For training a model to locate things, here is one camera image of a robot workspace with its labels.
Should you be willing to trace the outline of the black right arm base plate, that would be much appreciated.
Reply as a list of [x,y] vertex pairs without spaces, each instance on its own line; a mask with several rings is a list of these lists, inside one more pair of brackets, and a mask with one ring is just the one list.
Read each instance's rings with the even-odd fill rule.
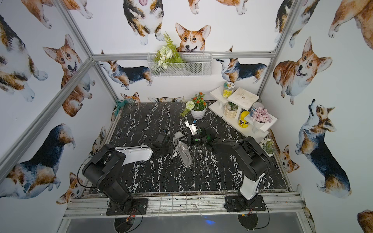
[[224,208],[227,212],[250,212],[266,211],[263,197],[256,195],[251,200],[246,200],[243,196],[226,196]]

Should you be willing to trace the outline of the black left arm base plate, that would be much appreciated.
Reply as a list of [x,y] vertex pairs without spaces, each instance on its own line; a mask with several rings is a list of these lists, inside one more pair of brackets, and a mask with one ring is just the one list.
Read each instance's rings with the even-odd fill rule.
[[109,199],[107,202],[107,216],[119,215],[145,215],[148,207],[149,199],[135,198],[128,199],[125,204],[118,204]]

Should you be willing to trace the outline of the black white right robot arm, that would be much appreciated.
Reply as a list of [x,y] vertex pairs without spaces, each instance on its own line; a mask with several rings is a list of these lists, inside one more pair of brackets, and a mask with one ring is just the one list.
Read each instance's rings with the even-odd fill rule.
[[245,201],[252,200],[258,194],[262,179],[270,173],[272,162],[256,140],[249,136],[241,140],[228,140],[219,137],[207,123],[200,126],[189,125],[190,133],[176,132],[173,136],[174,149],[179,153],[185,167],[191,166],[189,149],[202,145],[216,154],[234,156],[244,178],[240,195]]

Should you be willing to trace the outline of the grey canvas sneaker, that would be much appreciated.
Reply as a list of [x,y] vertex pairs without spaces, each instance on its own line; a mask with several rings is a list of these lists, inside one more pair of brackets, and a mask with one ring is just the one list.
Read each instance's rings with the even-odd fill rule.
[[173,136],[173,148],[174,152],[176,152],[182,162],[182,165],[186,168],[190,168],[193,165],[193,159],[189,151],[189,146],[185,143],[180,141],[184,134],[182,132],[176,132]]

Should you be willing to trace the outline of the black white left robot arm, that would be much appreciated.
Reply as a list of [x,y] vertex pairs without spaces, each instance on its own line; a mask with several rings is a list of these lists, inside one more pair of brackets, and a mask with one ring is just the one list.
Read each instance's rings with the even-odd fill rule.
[[167,155],[173,150],[173,139],[165,132],[161,132],[148,145],[120,148],[105,144],[92,154],[87,162],[82,163],[82,174],[112,202],[124,206],[131,199],[131,194],[126,186],[118,181],[122,168],[139,161],[149,161],[154,153]]

